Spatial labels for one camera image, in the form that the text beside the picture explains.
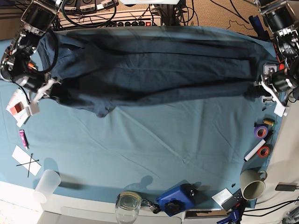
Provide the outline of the purple tape roll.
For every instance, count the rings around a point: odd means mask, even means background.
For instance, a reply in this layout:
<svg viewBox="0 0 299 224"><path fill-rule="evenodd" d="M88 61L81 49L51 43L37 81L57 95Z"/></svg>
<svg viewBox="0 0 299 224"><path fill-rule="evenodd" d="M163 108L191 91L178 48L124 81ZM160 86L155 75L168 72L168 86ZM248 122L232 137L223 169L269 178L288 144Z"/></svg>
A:
<svg viewBox="0 0 299 224"><path fill-rule="evenodd" d="M268 128L263 125L255 126L254 128L254 136L257 139L264 139L268 134Z"/></svg>

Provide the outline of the small purple tube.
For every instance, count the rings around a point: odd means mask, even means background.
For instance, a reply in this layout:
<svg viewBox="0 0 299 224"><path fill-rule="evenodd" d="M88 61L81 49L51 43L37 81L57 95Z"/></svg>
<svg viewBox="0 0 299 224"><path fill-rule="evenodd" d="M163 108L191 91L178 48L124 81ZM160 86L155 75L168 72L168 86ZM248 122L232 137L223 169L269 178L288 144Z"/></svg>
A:
<svg viewBox="0 0 299 224"><path fill-rule="evenodd" d="M27 141L27 138L26 138L26 135L25 135L24 130L19 130L19 135L20 135L20 137L21 137L23 146L24 146L25 149L28 151L28 141Z"/></svg>

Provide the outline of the white marker pen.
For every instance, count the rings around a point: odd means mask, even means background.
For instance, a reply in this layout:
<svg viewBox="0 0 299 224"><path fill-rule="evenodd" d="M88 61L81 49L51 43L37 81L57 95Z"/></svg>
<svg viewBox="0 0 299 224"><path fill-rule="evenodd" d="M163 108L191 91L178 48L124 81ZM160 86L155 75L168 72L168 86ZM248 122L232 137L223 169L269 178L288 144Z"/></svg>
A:
<svg viewBox="0 0 299 224"><path fill-rule="evenodd" d="M260 142L255 146L253 147L253 149L251 149L244 157L244 160L245 161L248 161L250 160L254 154L266 143L266 141L264 139L260 140Z"/></svg>

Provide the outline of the red tape roll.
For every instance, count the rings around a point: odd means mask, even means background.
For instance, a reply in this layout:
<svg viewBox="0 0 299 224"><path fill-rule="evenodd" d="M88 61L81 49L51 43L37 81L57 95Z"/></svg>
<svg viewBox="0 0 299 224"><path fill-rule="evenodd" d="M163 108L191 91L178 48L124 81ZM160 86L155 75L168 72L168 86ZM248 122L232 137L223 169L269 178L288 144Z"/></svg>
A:
<svg viewBox="0 0 299 224"><path fill-rule="evenodd" d="M259 148L257 154L260 158L265 158L267 157L271 152L271 149L269 146L262 146L261 148Z"/></svg>

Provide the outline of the black hairpin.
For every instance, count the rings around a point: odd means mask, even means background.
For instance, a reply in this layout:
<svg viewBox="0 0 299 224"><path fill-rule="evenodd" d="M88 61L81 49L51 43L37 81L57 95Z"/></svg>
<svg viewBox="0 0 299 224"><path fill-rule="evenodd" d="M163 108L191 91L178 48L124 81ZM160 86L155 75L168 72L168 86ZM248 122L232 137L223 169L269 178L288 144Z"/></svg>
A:
<svg viewBox="0 0 299 224"><path fill-rule="evenodd" d="M19 164L19 165L16 165L16 166L23 166L23 165L26 165L26 164L31 164L33 162L38 162L39 160L31 160L30 162L27 162L27 163L23 163L23 164Z"/></svg>
<svg viewBox="0 0 299 224"><path fill-rule="evenodd" d="M29 178L29 173L30 173L30 166L31 166L32 157L33 157L33 153L31 153L31 156L30 156L30 161L29 161L29 165L28 165L28 175L27 175L27 178Z"/></svg>

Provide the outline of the white paper card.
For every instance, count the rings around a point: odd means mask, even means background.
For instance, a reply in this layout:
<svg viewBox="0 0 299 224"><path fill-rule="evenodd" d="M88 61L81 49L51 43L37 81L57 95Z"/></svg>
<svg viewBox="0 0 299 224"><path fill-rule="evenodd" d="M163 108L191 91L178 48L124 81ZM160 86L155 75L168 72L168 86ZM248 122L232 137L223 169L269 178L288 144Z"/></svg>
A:
<svg viewBox="0 0 299 224"><path fill-rule="evenodd" d="M12 153L12 157L19 163L19 164L23 164L23 163L27 163L30 161L30 156L29 154L27 154L24 150L22 150L19 146L16 146L13 153ZM23 167L25 169L27 169L28 171L28 165L29 164L26 164L26 165L23 165ZM37 173L39 172L41 168L41 165L38 163L38 162L33 162L31 163L31 166L30 166L30 173L34 176L37 175Z"/></svg>

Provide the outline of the translucent plastic cup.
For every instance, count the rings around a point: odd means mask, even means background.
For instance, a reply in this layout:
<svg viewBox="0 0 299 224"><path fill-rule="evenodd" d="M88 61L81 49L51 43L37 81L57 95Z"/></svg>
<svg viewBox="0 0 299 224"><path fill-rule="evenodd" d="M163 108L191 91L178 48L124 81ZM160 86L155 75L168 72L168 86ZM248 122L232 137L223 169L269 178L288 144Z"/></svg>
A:
<svg viewBox="0 0 299 224"><path fill-rule="evenodd" d="M56 188L60 185L60 175L53 170L45 170L41 179L39 180L33 197L39 203L46 203L48 198L53 194Z"/></svg>

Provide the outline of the beige ceramic mug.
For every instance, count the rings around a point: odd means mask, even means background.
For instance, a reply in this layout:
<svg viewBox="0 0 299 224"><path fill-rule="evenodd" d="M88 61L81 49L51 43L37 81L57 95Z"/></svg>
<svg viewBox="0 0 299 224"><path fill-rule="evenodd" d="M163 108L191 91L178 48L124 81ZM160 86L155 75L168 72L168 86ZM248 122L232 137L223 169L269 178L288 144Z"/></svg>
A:
<svg viewBox="0 0 299 224"><path fill-rule="evenodd" d="M266 189L264 181L267 176L268 174L264 170L260 172L252 169L243 171L240 175L240 189L243 198L251 201L260 197Z"/></svg>

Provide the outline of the black power adapter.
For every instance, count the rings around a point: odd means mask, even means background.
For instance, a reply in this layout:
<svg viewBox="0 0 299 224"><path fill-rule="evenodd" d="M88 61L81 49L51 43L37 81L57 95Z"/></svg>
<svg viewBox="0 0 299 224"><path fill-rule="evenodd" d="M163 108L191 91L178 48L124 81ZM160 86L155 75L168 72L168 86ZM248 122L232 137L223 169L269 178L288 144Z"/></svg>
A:
<svg viewBox="0 0 299 224"><path fill-rule="evenodd" d="M279 183L275 188L276 191L287 191L287 192L293 192L297 189L299 188L296 184L290 184L290 183Z"/></svg>

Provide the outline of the black remote control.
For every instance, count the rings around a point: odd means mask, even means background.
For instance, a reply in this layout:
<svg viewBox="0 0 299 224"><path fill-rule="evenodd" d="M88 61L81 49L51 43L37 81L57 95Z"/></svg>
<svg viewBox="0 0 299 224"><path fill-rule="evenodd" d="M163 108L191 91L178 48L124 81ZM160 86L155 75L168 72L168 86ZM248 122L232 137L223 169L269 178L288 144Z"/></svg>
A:
<svg viewBox="0 0 299 224"><path fill-rule="evenodd" d="M228 200L226 200L221 206L225 211L229 211L234 208L238 203L243 200L242 191L238 189Z"/></svg>

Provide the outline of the white paper note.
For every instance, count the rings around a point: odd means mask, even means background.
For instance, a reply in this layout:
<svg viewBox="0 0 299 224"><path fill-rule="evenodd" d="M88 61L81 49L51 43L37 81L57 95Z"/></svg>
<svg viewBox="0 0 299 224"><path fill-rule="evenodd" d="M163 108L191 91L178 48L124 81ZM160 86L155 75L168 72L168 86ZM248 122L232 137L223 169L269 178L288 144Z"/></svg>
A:
<svg viewBox="0 0 299 224"><path fill-rule="evenodd" d="M231 198L233 194L227 189L223 189L222 191L218 192L212 199L219 205L222 206L229 198Z"/></svg>

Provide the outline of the black power strip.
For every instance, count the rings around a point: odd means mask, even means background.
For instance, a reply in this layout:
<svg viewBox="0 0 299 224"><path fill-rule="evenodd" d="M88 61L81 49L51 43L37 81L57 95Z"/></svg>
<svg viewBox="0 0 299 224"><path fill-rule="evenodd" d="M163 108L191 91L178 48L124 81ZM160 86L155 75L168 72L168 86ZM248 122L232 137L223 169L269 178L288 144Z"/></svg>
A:
<svg viewBox="0 0 299 224"><path fill-rule="evenodd" d="M155 19L154 20L127 20L127 21L115 21L112 26L117 27L150 27L150 26L161 26L161 20Z"/></svg>

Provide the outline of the blue clamp bottom edge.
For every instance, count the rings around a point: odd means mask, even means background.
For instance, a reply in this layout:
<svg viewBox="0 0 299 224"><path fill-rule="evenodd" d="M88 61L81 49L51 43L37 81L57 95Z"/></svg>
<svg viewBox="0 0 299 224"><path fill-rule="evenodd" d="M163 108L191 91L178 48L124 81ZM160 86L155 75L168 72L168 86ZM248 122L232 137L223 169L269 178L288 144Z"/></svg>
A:
<svg viewBox="0 0 299 224"><path fill-rule="evenodd" d="M217 224L240 224L245 208L245 203L239 204L229 213L229 216L227 218L218 221Z"/></svg>

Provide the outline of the clear drinking glass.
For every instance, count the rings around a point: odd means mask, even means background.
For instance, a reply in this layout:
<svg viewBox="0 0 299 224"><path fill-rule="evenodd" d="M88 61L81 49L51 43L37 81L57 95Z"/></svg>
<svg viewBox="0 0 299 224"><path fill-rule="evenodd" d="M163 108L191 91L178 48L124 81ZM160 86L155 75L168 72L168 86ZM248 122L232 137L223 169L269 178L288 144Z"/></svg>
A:
<svg viewBox="0 0 299 224"><path fill-rule="evenodd" d="M133 224L138 217L142 198L133 191L121 192L116 199L115 214L119 224Z"/></svg>

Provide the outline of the small metal padlock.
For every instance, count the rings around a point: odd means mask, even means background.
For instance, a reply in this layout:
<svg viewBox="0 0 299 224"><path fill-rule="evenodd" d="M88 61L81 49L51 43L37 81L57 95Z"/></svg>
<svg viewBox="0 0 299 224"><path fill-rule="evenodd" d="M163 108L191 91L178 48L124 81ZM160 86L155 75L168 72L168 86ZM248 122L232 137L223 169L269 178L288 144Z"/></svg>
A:
<svg viewBox="0 0 299 224"><path fill-rule="evenodd" d="M158 204L156 203L153 203L147 199L142 199L142 204L146 205L149 207L149 209L154 213L154 214L157 214L161 211L160 207Z"/></svg>

